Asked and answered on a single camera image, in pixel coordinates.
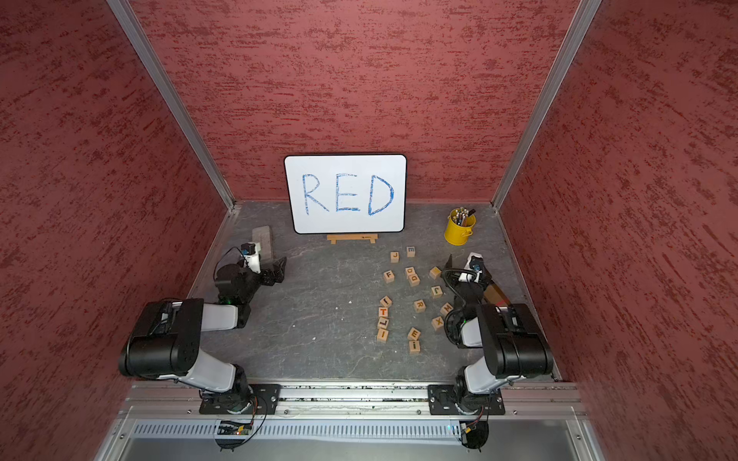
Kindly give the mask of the wooden block letter E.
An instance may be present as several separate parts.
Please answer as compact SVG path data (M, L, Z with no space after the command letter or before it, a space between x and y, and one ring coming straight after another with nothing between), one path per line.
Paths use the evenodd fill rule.
M419 341L420 336L421 336L420 330L417 330L417 328L411 328L411 331L409 332L409 335L407 336L407 340Z

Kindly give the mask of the wooden block letter R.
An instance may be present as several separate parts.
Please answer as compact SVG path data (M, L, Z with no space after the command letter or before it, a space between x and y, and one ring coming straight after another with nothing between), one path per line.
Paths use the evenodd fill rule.
M416 313L424 312L427 308L423 300L417 300L413 303L413 307Z

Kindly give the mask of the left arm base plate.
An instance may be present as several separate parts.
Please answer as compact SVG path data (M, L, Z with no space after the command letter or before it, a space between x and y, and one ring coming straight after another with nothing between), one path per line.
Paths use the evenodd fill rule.
M282 386L276 383L252 384L243 393L203 392L199 413L201 415L274 415Z

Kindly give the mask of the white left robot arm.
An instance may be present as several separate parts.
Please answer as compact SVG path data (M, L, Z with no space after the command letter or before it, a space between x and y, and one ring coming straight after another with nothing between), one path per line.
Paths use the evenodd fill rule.
M172 380L199 391L204 415L273 415L279 384L252 387L243 368L202 350L204 332L245 328L250 302L262 286L284 281L286 259L253 271L247 262L227 264L215 272L218 302L202 298L164 299L148 303L118 360L119 372L138 380Z

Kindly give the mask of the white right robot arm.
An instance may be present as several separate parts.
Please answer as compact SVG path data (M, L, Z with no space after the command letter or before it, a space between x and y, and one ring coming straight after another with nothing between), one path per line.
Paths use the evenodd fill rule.
M447 339L459 349L482 352L455 377L459 413L480 415L502 398L503 387L553 372L553 353L530 308L524 303L498 307L484 297L492 286L484 267L447 267L441 278L454 295L451 311L442 316Z

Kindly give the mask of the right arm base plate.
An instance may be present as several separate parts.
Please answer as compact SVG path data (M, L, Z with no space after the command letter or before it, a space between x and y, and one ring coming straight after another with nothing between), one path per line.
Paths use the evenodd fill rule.
M461 391L451 384L432 384L427 391L430 414L434 416L478 416L482 410L484 415L505 415L505 403L499 390L477 395Z

